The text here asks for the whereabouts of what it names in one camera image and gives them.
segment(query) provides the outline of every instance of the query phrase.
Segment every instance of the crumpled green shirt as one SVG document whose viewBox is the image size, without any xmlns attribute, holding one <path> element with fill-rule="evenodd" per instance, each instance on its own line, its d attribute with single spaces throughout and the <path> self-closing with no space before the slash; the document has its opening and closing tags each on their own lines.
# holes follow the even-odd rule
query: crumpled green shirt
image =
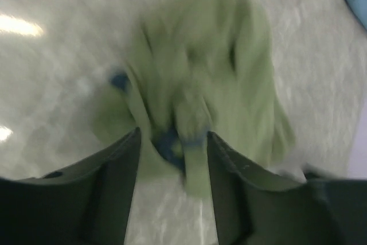
<svg viewBox="0 0 367 245">
<path fill-rule="evenodd" d="M 105 143 L 142 131 L 138 181 L 180 173 L 152 139 L 175 124 L 188 140 L 210 127 L 261 166 L 280 161 L 294 134 L 279 104 L 266 13 L 253 0 L 164 0 L 142 15 L 124 70 L 124 94 L 106 87 L 94 124 Z M 184 154 L 190 195 L 210 194 L 206 145 Z"/>
</svg>

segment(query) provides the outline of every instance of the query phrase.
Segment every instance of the olive green fabric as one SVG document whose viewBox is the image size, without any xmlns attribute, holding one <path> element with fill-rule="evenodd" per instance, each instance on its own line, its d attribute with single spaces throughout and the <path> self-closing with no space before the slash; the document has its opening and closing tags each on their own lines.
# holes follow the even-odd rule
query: olive green fabric
<svg viewBox="0 0 367 245">
<path fill-rule="evenodd" d="M 172 124 L 185 141 L 209 126 L 261 166 L 294 143 L 276 97 L 270 26 L 253 0 L 163 1 L 139 21 L 124 70 L 127 93 L 106 88 L 94 129 L 111 143 L 141 128 L 140 180 L 179 173 L 151 143 Z M 184 155 L 188 193 L 209 195 L 206 145 Z"/>
</svg>

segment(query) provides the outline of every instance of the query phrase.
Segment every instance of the green cloth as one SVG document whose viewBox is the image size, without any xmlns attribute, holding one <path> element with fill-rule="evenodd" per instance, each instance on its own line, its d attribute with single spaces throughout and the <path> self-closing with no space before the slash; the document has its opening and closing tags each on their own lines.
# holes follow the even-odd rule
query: green cloth
<svg viewBox="0 0 367 245">
<path fill-rule="evenodd" d="M 139 21 L 124 70 L 128 93 L 106 88 L 94 129 L 111 143 L 141 128 L 138 180 L 179 173 L 151 143 L 173 123 L 182 140 L 210 126 L 265 167 L 294 143 L 276 96 L 270 25 L 252 0 L 165 0 Z M 206 145 L 175 152 L 185 155 L 188 194 L 208 196 Z"/>
</svg>

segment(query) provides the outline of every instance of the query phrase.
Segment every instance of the black object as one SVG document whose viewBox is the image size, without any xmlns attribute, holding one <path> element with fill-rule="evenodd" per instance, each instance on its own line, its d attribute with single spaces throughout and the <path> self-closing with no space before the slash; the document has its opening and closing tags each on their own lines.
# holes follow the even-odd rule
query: black object
<svg viewBox="0 0 367 245">
<path fill-rule="evenodd" d="M 136 129 L 43 178 L 0 178 L 0 244 L 122 245 L 140 144 Z"/>
<path fill-rule="evenodd" d="M 367 244 L 367 181 L 308 172 L 305 184 L 261 168 L 208 135 L 219 245 Z"/>
</svg>

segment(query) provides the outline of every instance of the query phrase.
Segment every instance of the purple surface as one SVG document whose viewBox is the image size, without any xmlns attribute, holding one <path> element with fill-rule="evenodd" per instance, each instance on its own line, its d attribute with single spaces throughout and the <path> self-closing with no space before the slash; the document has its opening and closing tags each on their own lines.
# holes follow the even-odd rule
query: purple surface
<svg viewBox="0 0 367 245">
<path fill-rule="evenodd" d="M 348 177 L 367 178 L 367 100 L 362 109 L 350 154 Z"/>
</svg>

